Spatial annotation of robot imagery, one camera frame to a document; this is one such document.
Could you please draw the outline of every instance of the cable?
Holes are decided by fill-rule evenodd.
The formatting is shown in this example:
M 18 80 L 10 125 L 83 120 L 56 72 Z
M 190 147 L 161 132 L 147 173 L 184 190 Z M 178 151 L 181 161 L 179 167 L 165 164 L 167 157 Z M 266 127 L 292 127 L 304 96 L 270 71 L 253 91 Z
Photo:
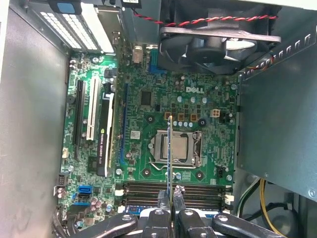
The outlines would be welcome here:
M 211 22 L 211 21 L 234 20 L 234 21 L 247 21 L 248 22 L 248 21 L 255 21 L 255 20 L 262 20 L 262 19 L 276 20 L 278 18 L 278 16 L 270 16 L 270 15 L 253 16 L 253 17 L 238 17 L 238 16 L 220 16 L 220 17 L 217 17 L 217 16 L 215 16 L 215 17 L 199 18 L 199 19 L 192 20 L 192 21 L 165 23 L 162 21 L 155 20 L 149 16 L 141 15 L 133 8 L 132 8 L 132 11 L 134 13 L 134 16 L 136 16 L 136 17 L 154 22 L 154 23 L 159 24 L 159 25 L 170 26 L 170 27 L 174 27 L 174 26 L 183 27 L 186 25 L 193 25 L 193 24 L 197 24 L 197 23 Z
M 287 210 L 288 207 L 287 207 L 287 204 L 286 203 L 282 203 L 282 202 L 277 202 L 277 203 L 269 203 L 267 206 L 266 206 L 266 211 L 270 211 L 270 210 L 273 210 L 275 208 L 278 208 L 278 207 L 282 207 L 284 208 L 284 210 Z M 262 215 L 262 212 L 261 212 L 261 209 L 257 212 L 255 212 L 252 216 L 246 218 L 245 220 L 246 221 L 252 221 L 258 217 L 260 217 Z
M 265 180 L 262 178 L 260 180 L 260 202 L 261 202 L 261 209 L 263 212 L 263 217 L 264 219 L 267 221 L 269 227 L 277 234 L 284 236 L 281 232 L 278 231 L 277 228 L 275 228 L 275 226 L 271 223 L 268 214 L 267 214 L 267 210 L 265 207 L 265 198 L 264 198 L 264 189 L 265 189 Z
M 61 225 L 56 212 L 53 213 L 53 227 L 55 228 L 55 232 L 62 238 L 66 238 L 67 234 L 65 233 L 63 226 Z
M 77 228 L 75 227 L 76 216 L 71 216 L 67 218 L 67 230 L 70 236 L 77 233 Z
M 244 193 L 241 195 L 241 198 L 239 200 L 238 209 L 237 209 L 237 217 L 242 217 L 243 208 L 246 203 L 246 201 L 249 199 L 249 197 L 257 190 L 257 188 L 260 185 L 260 178 L 257 178 L 254 180 L 254 182 L 244 191 Z

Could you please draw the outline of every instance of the pcie slot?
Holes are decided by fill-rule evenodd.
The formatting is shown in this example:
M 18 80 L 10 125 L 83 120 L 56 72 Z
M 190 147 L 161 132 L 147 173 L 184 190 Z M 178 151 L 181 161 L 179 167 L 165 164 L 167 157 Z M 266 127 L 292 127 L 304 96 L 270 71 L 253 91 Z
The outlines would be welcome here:
M 100 99 L 100 79 L 93 77 L 90 80 L 89 89 L 89 112 L 87 121 L 86 140 L 95 140 L 97 134 L 97 120 L 99 115 L 99 99 Z
M 111 151 L 110 142 L 112 134 L 113 98 L 113 93 L 104 93 L 101 107 L 97 150 L 97 175 L 103 177 L 107 177 L 108 170 L 111 166 L 109 158 Z
M 77 81 L 76 105 L 75 105 L 75 121 L 73 131 L 73 145 L 75 146 L 75 159 L 78 161 L 78 150 L 80 146 L 82 134 L 83 111 L 85 103 L 85 88 L 86 82 L 83 80 Z
M 125 165 L 126 163 L 124 161 L 124 143 L 125 143 L 126 117 L 127 117 L 128 86 L 129 84 L 127 83 L 124 84 L 122 140 L 121 140 L 121 146 L 120 146 L 120 163 Z

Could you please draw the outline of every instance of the black pcie slot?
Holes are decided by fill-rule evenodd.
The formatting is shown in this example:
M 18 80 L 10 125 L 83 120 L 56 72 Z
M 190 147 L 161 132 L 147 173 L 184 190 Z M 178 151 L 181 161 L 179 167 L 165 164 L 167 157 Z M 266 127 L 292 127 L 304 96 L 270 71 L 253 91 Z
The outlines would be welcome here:
M 77 81 L 77 91 L 76 91 L 76 105 L 75 105 L 75 121 L 74 121 L 74 131 L 73 131 L 73 145 L 75 146 L 75 159 L 78 161 L 78 150 L 81 141 L 82 134 L 82 122 L 84 113 L 84 103 L 85 103 L 85 88 L 86 82 L 83 80 Z

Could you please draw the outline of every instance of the blue sata port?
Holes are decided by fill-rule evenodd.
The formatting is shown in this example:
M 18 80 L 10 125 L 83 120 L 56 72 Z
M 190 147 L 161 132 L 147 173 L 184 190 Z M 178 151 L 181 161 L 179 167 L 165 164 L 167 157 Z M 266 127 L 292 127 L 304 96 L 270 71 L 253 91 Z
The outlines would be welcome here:
M 93 193 L 93 187 L 90 185 L 80 185 L 78 186 L 79 193 L 91 194 Z

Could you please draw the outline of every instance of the gray metal panel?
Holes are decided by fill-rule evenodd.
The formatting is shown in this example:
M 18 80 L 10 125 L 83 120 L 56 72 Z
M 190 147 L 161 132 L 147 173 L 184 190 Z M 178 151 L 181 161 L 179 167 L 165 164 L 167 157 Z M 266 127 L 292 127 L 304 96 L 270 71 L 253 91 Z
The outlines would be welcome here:
M 0 84 L 0 238 L 51 237 L 67 61 L 9 11 Z
M 242 82 L 238 166 L 317 201 L 317 45 Z

